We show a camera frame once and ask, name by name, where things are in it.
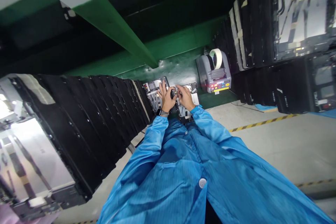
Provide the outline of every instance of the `floor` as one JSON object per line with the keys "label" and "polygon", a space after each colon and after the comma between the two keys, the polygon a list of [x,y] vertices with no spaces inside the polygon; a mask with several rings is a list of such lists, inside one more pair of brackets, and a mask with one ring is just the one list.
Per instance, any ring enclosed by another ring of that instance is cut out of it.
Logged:
{"label": "floor", "polygon": [[[284,116],[279,112],[254,111],[254,106],[242,107],[234,104],[239,105],[239,102],[210,108],[208,111],[228,129]],[[242,138],[248,148],[272,164],[294,184],[328,180],[336,175],[334,119],[304,114],[233,132],[232,135]],[[132,143],[136,145],[143,136],[143,133],[139,133]],[[87,204],[64,210],[54,223],[97,220],[130,156],[128,151],[119,160],[117,168],[103,181]],[[336,199],[318,201],[317,204],[331,217],[336,218]]]}

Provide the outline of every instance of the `hand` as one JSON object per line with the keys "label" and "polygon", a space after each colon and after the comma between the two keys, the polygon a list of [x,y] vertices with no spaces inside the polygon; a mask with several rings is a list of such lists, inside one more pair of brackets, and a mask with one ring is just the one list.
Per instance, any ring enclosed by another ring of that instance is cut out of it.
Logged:
{"label": "hand", "polygon": [[170,87],[168,88],[168,90],[166,90],[166,83],[165,81],[163,81],[162,85],[161,83],[159,83],[159,88],[160,92],[157,90],[157,93],[159,97],[162,99],[162,110],[166,113],[169,113],[172,107],[174,107],[177,99],[177,95],[175,95],[173,98],[170,96],[174,87]]}
{"label": "hand", "polygon": [[187,87],[182,87],[180,85],[176,86],[178,88],[177,91],[178,99],[180,100],[182,106],[189,111],[193,110],[196,107],[196,105],[192,101],[193,99],[191,98],[190,90]]}

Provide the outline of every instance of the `white tape roll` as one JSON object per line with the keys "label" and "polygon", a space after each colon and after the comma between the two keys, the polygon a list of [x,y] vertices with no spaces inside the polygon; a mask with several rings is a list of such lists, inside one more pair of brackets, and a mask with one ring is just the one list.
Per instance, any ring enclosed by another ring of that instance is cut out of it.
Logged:
{"label": "white tape roll", "polygon": [[222,52],[219,49],[213,49],[210,52],[210,57],[212,58],[214,69],[219,69],[223,62]]}

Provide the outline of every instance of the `coat button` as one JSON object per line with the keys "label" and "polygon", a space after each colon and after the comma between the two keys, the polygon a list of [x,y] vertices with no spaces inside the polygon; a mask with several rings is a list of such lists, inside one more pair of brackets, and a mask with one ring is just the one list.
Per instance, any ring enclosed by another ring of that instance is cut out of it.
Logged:
{"label": "coat button", "polygon": [[198,182],[198,185],[203,189],[206,183],[207,183],[207,180],[205,178],[201,178]]}

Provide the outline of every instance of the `yellow black warning tape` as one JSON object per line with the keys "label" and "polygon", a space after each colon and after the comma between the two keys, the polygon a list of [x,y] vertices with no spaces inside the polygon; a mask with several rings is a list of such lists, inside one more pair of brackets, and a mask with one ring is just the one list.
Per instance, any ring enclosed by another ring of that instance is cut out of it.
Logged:
{"label": "yellow black warning tape", "polygon": [[336,182],[336,179],[332,178],[329,180],[320,180],[317,182],[301,183],[301,184],[296,184],[295,186],[300,188],[300,187],[315,186],[318,184],[325,184],[325,183],[330,183],[330,182]]}
{"label": "yellow black warning tape", "polygon": [[292,118],[292,117],[295,117],[295,116],[299,116],[299,114],[285,115],[283,117],[278,117],[278,118],[270,119],[270,120],[267,120],[267,121],[258,122],[258,123],[255,123],[255,124],[250,124],[250,125],[246,125],[246,126],[243,126],[243,127],[230,129],[229,132],[235,132],[235,131],[239,131],[239,130],[244,130],[246,128],[252,128],[252,127],[255,127],[255,126],[260,126],[260,125],[264,125],[264,124],[268,124],[268,123],[273,123],[275,121],[281,121],[283,119]]}
{"label": "yellow black warning tape", "polygon": [[87,224],[87,223],[97,223],[98,220],[87,220],[84,222],[74,222],[73,224]]}

